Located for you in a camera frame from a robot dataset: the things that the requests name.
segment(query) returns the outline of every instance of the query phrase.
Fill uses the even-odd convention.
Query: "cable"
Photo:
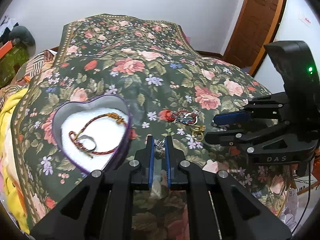
[[[297,223],[296,227],[294,228],[294,230],[292,231],[292,234],[295,232],[295,230],[297,229],[298,225],[300,224],[306,210],[307,210],[307,207],[308,207],[308,204],[309,204],[309,201],[310,201],[310,195],[311,195],[311,161],[309,161],[309,192],[308,192],[308,201],[307,201],[307,205],[306,207],[304,208],[304,211],[299,219],[299,222]]]

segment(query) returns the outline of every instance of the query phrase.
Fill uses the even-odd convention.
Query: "door frame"
[[[270,43],[271,41],[274,40],[274,37],[276,36],[276,33],[278,31],[280,22],[282,20],[282,16],[283,16],[283,12],[284,12],[286,1],[287,0],[278,0],[278,5],[277,5],[277,8],[276,8],[275,16],[273,17],[270,29],[269,29],[269,31],[267,33],[266,39],[263,42],[263,44],[268,44],[268,43]],[[241,20],[242,20],[242,17],[243,17],[244,10],[245,10],[245,7],[247,5],[247,2],[248,2],[248,0],[244,0],[243,1],[242,7],[241,7],[241,11],[239,13],[238,20],[236,22],[236,26],[235,26],[235,28],[233,30],[233,33],[231,35],[231,38],[230,38],[230,41],[229,41],[228,46],[226,48],[226,51],[223,54],[223,60],[225,60],[225,57],[226,57],[227,53],[231,49],[232,42],[233,42],[233,40],[234,40],[234,38],[236,36],[236,31],[238,30],[238,28],[240,26],[240,23],[241,23]],[[257,55],[257,57],[256,57],[256,59],[255,59],[255,61],[253,62],[252,66],[250,68],[250,71],[249,71],[250,75],[254,76],[256,74],[256,72],[258,71],[260,65],[262,64],[262,62],[264,60],[264,58],[266,57],[266,54],[267,53],[266,53],[264,47],[262,46],[260,51],[259,51],[259,53],[258,53],[258,55]]]

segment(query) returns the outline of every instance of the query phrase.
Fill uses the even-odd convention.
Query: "floral blanket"
[[[238,67],[201,57],[174,23],[102,14],[64,27],[53,67],[31,80],[12,117],[30,228],[86,176],[56,146],[51,133],[56,109],[105,93],[123,97],[132,113],[128,160],[145,147],[147,135],[171,135],[187,160],[212,172],[228,170],[274,214],[281,210],[289,167],[248,165],[235,147],[213,145],[208,151],[188,127],[165,118],[166,109],[197,109],[199,124],[213,130],[215,114],[236,111],[269,92]],[[152,190],[134,195],[133,239],[188,239],[186,195],[168,190],[163,158],[158,151]]]

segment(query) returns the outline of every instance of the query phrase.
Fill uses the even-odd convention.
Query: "white wall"
[[[308,26],[299,19],[300,13],[307,17],[311,24]],[[287,0],[284,15],[276,34],[279,41],[305,41],[312,52],[318,71],[320,71],[320,23],[306,0]],[[284,91],[281,75],[274,68],[267,56],[254,77],[271,93]]]
[[[101,13],[182,26],[196,50],[220,52],[239,0],[13,0],[7,15],[27,27],[36,52],[59,45],[63,25]]]
[[[239,14],[240,14],[240,11],[241,11],[241,8],[242,8],[242,5],[243,5],[243,1],[244,0],[238,0],[238,4],[237,4],[236,10],[235,10],[235,13],[233,14],[233,18],[232,18],[232,21],[230,23],[230,27],[229,27],[226,39],[225,39],[225,41],[223,43],[223,46],[221,48],[221,52],[220,52],[221,55],[223,55],[225,53],[225,51],[226,51],[226,48],[227,48],[228,43],[230,41],[231,35],[233,33],[233,30],[234,30],[234,28],[236,26],[236,23],[237,23],[237,20],[238,20],[238,17],[239,17]]]

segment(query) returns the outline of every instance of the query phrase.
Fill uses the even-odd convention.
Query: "silver ring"
[[[96,148],[97,148],[97,143],[96,143],[96,141],[91,137],[91,136],[88,136],[88,135],[81,135],[78,139],[77,139],[77,141],[78,142],[80,142],[80,140],[84,140],[84,139],[88,139],[88,140],[90,140],[90,141],[92,141],[93,143],[94,143],[94,148],[93,149],[88,149],[86,146],[85,146],[85,148],[87,149],[87,151],[85,151],[85,150],[82,150],[82,151],[84,151],[84,152],[93,152]]]

